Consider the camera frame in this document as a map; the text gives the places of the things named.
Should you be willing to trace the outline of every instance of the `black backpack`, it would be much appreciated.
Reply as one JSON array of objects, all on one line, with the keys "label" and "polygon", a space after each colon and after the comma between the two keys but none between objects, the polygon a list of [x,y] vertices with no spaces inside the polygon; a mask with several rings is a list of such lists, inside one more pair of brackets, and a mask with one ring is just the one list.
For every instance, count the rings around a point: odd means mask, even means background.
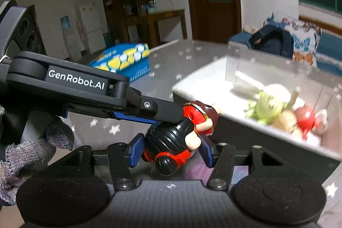
[{"label": "black backpack", "polygon": [[[255,42],[259,39],[261,39],[260,43],[256,44]],[[249,42],[252,49],[292,59],[293,38],[286,30],[273,25],[265,25],[251,36]]]}]

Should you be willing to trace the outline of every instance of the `plush toy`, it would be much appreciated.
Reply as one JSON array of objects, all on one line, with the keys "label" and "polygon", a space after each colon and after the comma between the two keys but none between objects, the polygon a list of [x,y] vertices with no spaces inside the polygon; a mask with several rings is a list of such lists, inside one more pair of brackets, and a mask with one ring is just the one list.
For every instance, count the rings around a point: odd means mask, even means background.
[{"label": "plush toy", "polygon": [[312,107],[305,104],[294,111],[297,117],[297,123],[300,129],[303,131],[304,136],[314,129],[314,132],[322,134],[327,128],[327,112],[321,110],[317,114]]},{"label": "plush toy", "polygon": [[265,92],[259,93],[259,96],[259,101],[248,102],[246,116],[258,119],[258,124],[271,124],[286,107],[286,103]]},{"label": "plush toy", "polygon": [[291,93],[281,84],[274,83],[265,86],[245,73],[236,71],[235,74],[238,79],[233,87],[233,92],[243,94],[248,99],[253,100],[259,100],[259,93],[265,92],[284,103],[288,103],[290,101]]},{"label": "plush toy", "polygon": [[284,110],[273,121],[272,127],[278,128],[288,134],[291,137],[303,139],[304,135],[297,124],[296,115],[290,110]]}]

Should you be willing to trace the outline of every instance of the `gray knit glove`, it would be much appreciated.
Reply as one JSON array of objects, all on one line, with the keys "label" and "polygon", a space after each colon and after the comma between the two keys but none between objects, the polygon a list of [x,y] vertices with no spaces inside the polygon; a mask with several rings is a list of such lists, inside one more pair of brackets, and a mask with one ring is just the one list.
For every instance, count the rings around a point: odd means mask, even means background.
[{"label": "gray knit glove", "polygon": [[6,147],[6,161],[0,161],[0,199],[15,205],[19,186],[37,171],[47,167],[57,148],[72,150],[74,134],[60,118],[47,127],[46,136]]}]

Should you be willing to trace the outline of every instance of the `toy figure head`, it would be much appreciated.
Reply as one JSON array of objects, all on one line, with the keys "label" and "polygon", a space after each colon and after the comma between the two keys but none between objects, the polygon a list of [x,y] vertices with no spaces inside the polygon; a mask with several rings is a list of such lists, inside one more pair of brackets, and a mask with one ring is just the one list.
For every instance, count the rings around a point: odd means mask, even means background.
[{"label": "toy figure head", "polygon": [[255,106],[255,113],[258,119],[267,119],[271,121],[281,113],[284,106],[282,101],[263,92],[260,94],[260,100]]},{"label": "toy figure head", "polygon": [[195,125],[204,123],[207,119],[212,120],[212,126],[201,134],[210,136],[213,134],[216,124],[218,122],[218,112],[212,106],[204,104],[200,101],[186,103],[183,107],[183,115],[189,118]]},{"label": "toy figure head", "polygon": [[298,126],[304,135],[306,135],[315,125],[316,117],[314,109],[305,104],[303,107],[296,109],[294,113],[297,117]]}]

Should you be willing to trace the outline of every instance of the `round black pad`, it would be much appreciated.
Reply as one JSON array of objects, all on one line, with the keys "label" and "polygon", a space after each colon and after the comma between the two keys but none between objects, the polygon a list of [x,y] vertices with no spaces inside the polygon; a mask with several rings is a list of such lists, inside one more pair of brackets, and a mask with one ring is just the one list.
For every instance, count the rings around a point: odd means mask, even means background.
[{"label": "round black pad", "polygon": [[263,222],[300,225],[319,218],[326,202],[322,186],[310,178],[246,177],[233,188],[236,204]]},{"label": "round black pad", "polygon": [[18,189],[16,201],[25,221],[42,226],[83,222],[106,204],[109,190],[100,178],[31,178]]}]

